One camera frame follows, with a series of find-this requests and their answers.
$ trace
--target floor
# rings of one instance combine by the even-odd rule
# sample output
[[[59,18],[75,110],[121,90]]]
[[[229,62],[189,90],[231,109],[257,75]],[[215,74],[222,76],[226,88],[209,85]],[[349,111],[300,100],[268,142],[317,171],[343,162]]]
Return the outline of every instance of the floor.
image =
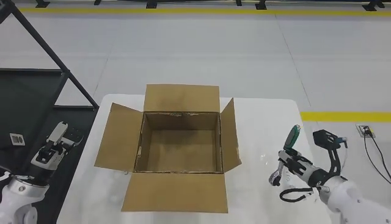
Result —
[[[297,7],[272,4],[275,9]],[[319,8],[361,6],[320,4]],[[97,103],[108,93],[144,94],[147,83],[185,83],[218,85],[226,97],[293,99],[301,111],[391,110],[391,17],[49,13],[26,17]],[[56,68],[13,17],[1,24],[0,37],[0,67]],[[67,84],[57,103],[88,104],[72,84]],[[390,125],[369,124],[390,165]],[[319,129],[347,137],[349,157],[343,174],[359,185],[364,196],[391,208],[391,188],[370,165],[355,123],[305,122],[304,129],[309,139]],[[319,159],[316,163],[328,168],[327,153],[313,142],[310,145]],[[368,147],[380,166],[371,141]]]

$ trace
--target open cardboard box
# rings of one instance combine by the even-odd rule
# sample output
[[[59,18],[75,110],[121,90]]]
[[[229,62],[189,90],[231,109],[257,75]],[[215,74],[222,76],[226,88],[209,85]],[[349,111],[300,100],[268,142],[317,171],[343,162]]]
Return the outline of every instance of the open cardboard box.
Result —
[[[144,112],[112,104],[95,166],[133,172],[122,211],[228,213],[240,165],[233,99],[219,87],[147,85]]]

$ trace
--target yellow tape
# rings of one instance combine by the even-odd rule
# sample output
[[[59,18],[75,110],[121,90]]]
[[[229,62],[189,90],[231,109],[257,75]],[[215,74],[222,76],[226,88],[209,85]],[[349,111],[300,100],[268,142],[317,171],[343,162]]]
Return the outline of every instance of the yellow tape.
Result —
[[[326,15],[326,16],[391,16],[391,12],[341,11],[341,10],[250,10],[250,9],[103,9],[92,8],[20,8],[29,13],[56,14],[205,14],[205,15]]]
[[[303,121],[391,122],[391,112],[301,112]]]

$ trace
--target electrical socket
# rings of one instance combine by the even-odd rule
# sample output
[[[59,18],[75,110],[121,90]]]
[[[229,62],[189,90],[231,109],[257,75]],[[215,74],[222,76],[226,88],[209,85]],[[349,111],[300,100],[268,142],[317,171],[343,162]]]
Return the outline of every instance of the electrical socket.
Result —
[[[371,132],[372,132],[373,138],[375,138],[376,137],[375,133],[373,132],[372,128],[369,125],[356,125],[357,131],[359,132],[360,136],[364,137],[364,132],[365,132],[364,127],[366,127],[366,126],[369,127],[369,130],[371,130]]]

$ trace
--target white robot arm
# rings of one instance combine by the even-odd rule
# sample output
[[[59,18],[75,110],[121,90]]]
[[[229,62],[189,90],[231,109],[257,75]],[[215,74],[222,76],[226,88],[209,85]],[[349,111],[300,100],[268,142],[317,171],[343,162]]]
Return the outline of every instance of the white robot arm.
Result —
[[[67,129],[68,124],[60,122],[31,160],[27,175],[12,175],[11,182],[2,190],[0,224],[37,223],[37,210],[31,204],[44,199],[49,180],[62,158],[82,140],[82,135],[74,129],[65,137]],[[9,175],[6,172],[1,180]]]
[[[357,186],[340,175],[340,161],[337,149],[341,143],[346,143],[345,138],[338,138],[325,130],[313,133],[315,144],[326,149],[330,155],[331,169],[329,172],[315,167],[308,159],[303,157],[292,147],[299,135],[300,126],[292,128],[284,144],[283,150],[279,151],[279,167],[270,176],[272,186],[279,186],[284,167],[308,184],[305,189],[287,189],[281,192],[283,201],[295,203],[305,199],[303,195],[297,199],[287,199],[285,194],[290,192],[311,192],[316,188],[321,201],[336,213],[340,213],[341,224],[387,224],[391,222],[391,210],[373,201],[363,198]]]

